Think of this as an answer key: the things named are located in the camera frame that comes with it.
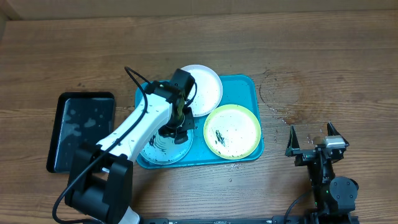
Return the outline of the light blue rimmed plate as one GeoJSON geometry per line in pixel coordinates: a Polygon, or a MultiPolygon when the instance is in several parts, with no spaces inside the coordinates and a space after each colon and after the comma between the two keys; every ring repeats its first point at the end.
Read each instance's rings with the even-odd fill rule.
{"type": "Polygon", "coordinates": [[[144,146],[141,156],[148,162],[157,165],[168,165],[178,162],[189,152],[193,142],[193,131],[187,131],[187,141],[175,144],[175,139],[162,137],[155,133],[144,146]]]}

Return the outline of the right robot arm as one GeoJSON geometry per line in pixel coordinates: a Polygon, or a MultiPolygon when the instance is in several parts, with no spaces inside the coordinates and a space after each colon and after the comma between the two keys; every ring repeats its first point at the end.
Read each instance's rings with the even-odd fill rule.
{"type": "Polygon", "coordinates": [[[296,166],[307,167],[316,206],[302,222],[355,223],[358,219],[350,217],[350,212],[355,210],[359,185],[353,179],[337,177],[333,171],[333,164],[344,158],[349,142],[332,123],[327,124],[327,131],[314,149],[301,149],[295,128],[290,128],[285,155],[294,157],[296,166]]]}

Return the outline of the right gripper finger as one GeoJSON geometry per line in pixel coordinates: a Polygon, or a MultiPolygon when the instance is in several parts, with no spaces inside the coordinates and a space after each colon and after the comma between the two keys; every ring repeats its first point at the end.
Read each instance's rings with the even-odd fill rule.
{"type": "Polygon", "coordinates": [[[294,156],[296,151],[300,150],[299,142],[295,132],[294,126],[290,127],[289,141],[285,150],[286,156],[294,156]]]}
{"type": "Polygon", "coordinates": [[[341,134],[333,126],[332,122],[328,122],[326,127],[327,127],[328,136],[341,136],[341,134]]]}

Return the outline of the dark green sponge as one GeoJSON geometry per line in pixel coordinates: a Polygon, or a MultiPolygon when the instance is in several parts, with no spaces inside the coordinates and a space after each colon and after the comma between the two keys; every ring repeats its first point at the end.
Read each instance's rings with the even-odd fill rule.
{"type": "Polygon", "coordinates": [[[174,106],[174,111],[175,111],[175,120],[180,122],[183,119],[184,113],[183,113],[183,108],[185,106],[185,100],[183,95],[178,95],[175,106],[174,106]]]}

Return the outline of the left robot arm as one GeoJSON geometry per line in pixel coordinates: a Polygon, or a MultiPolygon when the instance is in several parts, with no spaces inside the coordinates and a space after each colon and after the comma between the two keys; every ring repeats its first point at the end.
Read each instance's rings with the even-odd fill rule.
{"type": "Polygon", "coordinates": [[[190,150],[195,127],[191,101],[195,80],[149,83],[133,113],[96,145],[84,144],[73,157],[65,204],[86,215],[81,223],[139,223],[131,201],[133,163],[144,153],[177,162],[190,150]]]}

